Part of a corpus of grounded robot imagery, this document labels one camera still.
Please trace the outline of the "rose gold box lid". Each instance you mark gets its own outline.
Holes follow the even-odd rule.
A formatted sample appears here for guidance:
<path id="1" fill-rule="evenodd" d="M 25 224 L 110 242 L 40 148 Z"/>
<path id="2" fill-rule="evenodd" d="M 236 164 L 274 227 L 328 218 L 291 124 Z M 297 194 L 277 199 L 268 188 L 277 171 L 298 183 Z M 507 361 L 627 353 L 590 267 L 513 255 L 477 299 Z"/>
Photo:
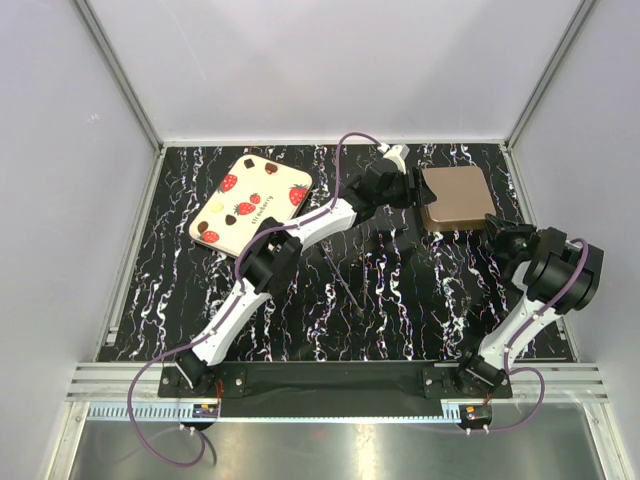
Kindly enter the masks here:
<path id="1" fill-rule="evenodd" d="M 437 195 L 438 207 L 494 208 L 483 171 L 477 166 L 427 168 L 422 171 L 427 186 Z"/>

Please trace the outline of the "brown chocolate box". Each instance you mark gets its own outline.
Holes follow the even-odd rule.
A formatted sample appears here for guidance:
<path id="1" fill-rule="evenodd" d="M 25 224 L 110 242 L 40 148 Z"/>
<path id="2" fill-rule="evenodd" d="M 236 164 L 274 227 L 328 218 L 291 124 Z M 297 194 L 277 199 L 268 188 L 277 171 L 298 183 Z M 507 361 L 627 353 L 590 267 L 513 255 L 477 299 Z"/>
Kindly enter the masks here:
<path id="1" fill-rule="evenodd" d="M 483 230 L 486 215 L 495 213 L 494 208 L 484 206 L 438 207 L 433 204 L 421 209 L 424 229 L 432 232 Z"/>

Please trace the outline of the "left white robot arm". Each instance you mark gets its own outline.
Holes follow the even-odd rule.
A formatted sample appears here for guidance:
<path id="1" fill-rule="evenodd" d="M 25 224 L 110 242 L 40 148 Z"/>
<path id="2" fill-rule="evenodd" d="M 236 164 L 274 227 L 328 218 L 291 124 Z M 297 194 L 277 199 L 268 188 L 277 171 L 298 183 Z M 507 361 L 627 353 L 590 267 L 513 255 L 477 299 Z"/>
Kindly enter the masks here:
<path id="1" fill-rule="evenodd" d="M 328 204 L 284 223 L 267 218 L 241 252 L 239 278 L 213 319 L 190 344 L 176 349 L 174 362 L 181 384 L 196 396 L 214 388 L 212 367 L 222 363 L 254 312 L 287 288 L 305 250 L 371 219 L 381 207 L 423 208 L 436 200 L 420 168 L 380 159 L 350 180 Z"/>

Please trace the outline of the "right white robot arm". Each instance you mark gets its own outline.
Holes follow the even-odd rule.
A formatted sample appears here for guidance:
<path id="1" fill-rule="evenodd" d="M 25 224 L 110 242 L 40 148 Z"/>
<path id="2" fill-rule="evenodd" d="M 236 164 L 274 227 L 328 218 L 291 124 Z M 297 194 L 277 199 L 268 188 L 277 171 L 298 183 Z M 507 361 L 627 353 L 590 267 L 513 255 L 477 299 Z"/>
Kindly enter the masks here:
<path id="1" fill-rule="evenodd" d="M 454 371 L 465 396 L 503 386 L 517 357 L 548 325 L 584 309 L 600 284 L 605 252 L 556 228 L 485 216 L 484 247 L 498 260 L 504 282 L 522 293 L 499 326 L 467 350 Z"/>

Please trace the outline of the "metal tweezers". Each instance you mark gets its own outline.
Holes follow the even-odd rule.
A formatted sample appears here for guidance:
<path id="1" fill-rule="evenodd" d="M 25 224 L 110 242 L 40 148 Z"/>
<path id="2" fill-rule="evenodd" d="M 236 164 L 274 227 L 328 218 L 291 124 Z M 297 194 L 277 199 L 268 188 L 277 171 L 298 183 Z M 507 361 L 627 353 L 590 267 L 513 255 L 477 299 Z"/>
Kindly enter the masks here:
<path id="1" fill-rule="evenodd" d="M 354 238 L 344 238 L 344 243 L 340 242 L 337 235 L 322 240 L 318 246 L 323 259 L 346 294 L 354 315 L 359 319 L 372 317 L 374 312 L 369 291 L 370 246 L 364 238 L 363 230 L 357 231 Z"/>

